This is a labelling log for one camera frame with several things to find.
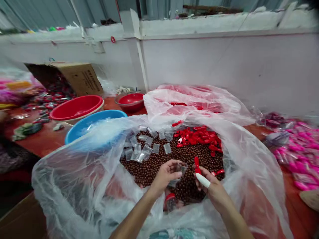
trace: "wooden table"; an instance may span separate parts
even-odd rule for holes
[[[121,108],[114,102],[114,98],[105,99],[104,109],[121,110]],[[11,111],[12,115],[19,115],[22,113],[25,113],[25,111],[23,111],[21,108],[17,108]],[[5,126],[4,133],[6,138],[11,139],[13,130],[15,128],[23,125],[24,123],[32,122],[39,116],[37,111],[31,111],[28,112],[28,114],[30,115],[28,118],[16,120],[13,123],[7,124]],[[147,114],[145,108],[133,114],[127,113],[128,116],[140,114]],[[60,131],[53,131],[53,127],[55,126],[55,124],[56,123],[54,122],[46,123],[44,124],[41,131],[29,136],[24,140],[16,141],[16,143],[27,149],[28,151],[34,153],[35,155],[44,157],[64,145],[64,138],[71,128],[71,126],[67,126]],[[271,132],[256,125],[249,125],[245,128],[253,135],[255,135],[259,140],[263,140],[265,138],[264,133]],[[294,237],[311,238],[317,230],[317,225],[319,225],[319,214],[303,203],[298,195],[299,190],[293,184],[293,177],[291,173],[284,167],[282,167],[281,169],[283,172],[283,179],[286,190],[286,207],[289,214],[290,227],[294,234]]]

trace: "cardboard box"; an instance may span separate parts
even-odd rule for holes
[[[62,73],[77,96],[100,95],[103,93],[101,83],[89,63],[50,62],[48,64],[28,64],[25,66],[33,76],[48,89]]]
[[[0,219],[0,237],[3,239],[45,239],[46,218],[33,192]]]

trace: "wall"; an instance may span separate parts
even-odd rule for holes
[[[141,22],[131,11],[121,12],[121,19],[123,25],[89,29],[89,37],[80,29],[1,36],[0,67],[24,68],[23,62],[49,58],[91,62],[116,85],[152,90],[163,83],[210,84],[247,105],[319,114],[314,11],[290,5],[285,12]],[[105,53],[94,52],[92,39],[103,43]]]
[[[319,35],[145,40],[150,89],[163,83],[226,88],[248,105],[319,114]]]
[[[49,58],[55,61],[90,62],[98,76],[103,77],[99,67],[105,72],[106,78],[116,85],[136,87],[134,70],[126,41],[116,44],[103,42],[105,53],[94,53],[92,46],[79,43],[17,43],[0,44],[2,56],[10,60],[12,66],[23,68],[22,63],[48,62]]]

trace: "large plastic bag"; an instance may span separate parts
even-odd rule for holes
[[[222,183],[255,238],[292,238],[285,207],[282,172],[271,152],[244,128],[200,114],[147,115],[102,121],[88,134],[42,158],[33,168],[32,186],[47,218],[51,238],[108,238],[146,189],[120,164],[126,137],[143,125],[156,131],[172,123],[206,125],[222,140]],[[219,213],[208,198],[169,214],[164,194],[155,202],[138,238],[169,228],[190,228],[207,238],[227,238]]]
[[[16,82],[24,82],[24,85],[11,86],[14,91],[26,91],[33,87],[43,87],[43,85],[28,71],[16,68],[0,69],[0,89],[6,89],[8,85]]]
[[[254,124],[245,105],[227,90],[218,87],[160,85],[144,95],[149,118],[162,115],[180,115],[199,112],[204,116],[217,116],[240,126]]]

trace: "hand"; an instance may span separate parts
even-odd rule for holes
[[[198,187],[198,190],[203,190],[216,210],[222,214],[227,210],[234,209],[234,203],[227,194],[226,190],[224,189],[223,185],[218,181],[218,179],[212,175],[207,169],[199,166],[200,170],[202,171],[202,175],[207,178],[210,181],[210,185],[208,188],[204,187],[196,178],[196,175],[194,174],[195,180],[196,180],[196,186]]]
[[[170,161],[162,164],[160,167],[150,186],[150,190],[153,190],[153,193],[157,198],[164,192],[171,180],[179,179],[182,176],[181,171],[176,172],[176,166],[178,163],[181,163],[181,161],[171,159]]]

